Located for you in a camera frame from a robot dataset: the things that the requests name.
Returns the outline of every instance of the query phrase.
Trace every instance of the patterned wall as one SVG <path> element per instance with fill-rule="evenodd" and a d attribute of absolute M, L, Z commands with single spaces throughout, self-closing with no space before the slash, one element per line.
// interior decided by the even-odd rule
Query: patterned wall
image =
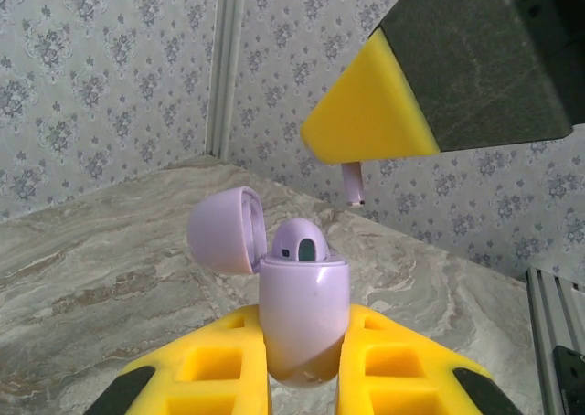
<path fill-rule="evenodd" d="M 0 0 L 0 221 L 203 153 L 217 0 Z"/>
<path fill-rule="evenodd" d="M 397 0 L 246 0 L 230 157 L 344 204 L 303 119 Z M 585 127 L 550 143 L 365 165 L 366 217 L 511 276 L 529 265 L 585 281 Z"/>

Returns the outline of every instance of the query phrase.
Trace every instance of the vertical metal strip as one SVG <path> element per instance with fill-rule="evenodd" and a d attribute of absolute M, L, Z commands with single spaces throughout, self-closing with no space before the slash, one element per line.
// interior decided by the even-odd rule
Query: vertical metal strip
<path fill-rule="evenodd" d="M 206 153 L 222 159 L 228 158 L 229 123 L 238 63 L 243 1 L 218 0 Z"/>

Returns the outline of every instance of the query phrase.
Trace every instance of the marble surface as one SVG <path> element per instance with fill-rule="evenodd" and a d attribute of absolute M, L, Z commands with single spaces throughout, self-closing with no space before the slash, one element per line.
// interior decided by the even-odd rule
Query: marble surface
<path fill-rule="evenodd" d="M 269 240 L 306 217 L 352 266 L 352 300 L 483 364 L 525 415 L 542 413 L 526 287 L 211 158 L 0 225 L 0 413 L 81 414 L 131 359 L 256 303 L 255 277 L 204 271 L 185 225 L 202 198 L 261 196 Z M 272 383 L 275 414 L 333 413 L 334 385 Z"/>

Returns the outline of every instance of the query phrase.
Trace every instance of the earbuds case lid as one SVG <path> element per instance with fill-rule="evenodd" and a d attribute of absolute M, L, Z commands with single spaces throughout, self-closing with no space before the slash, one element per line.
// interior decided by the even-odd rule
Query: earbuds case lid
<path fill-rule="evenodd" d="M 255 273 L 268 249 L 260 197 L 241 186 L 205 198 L 191 212 L 186 236 L 193 258 L 210 270 Z"/>

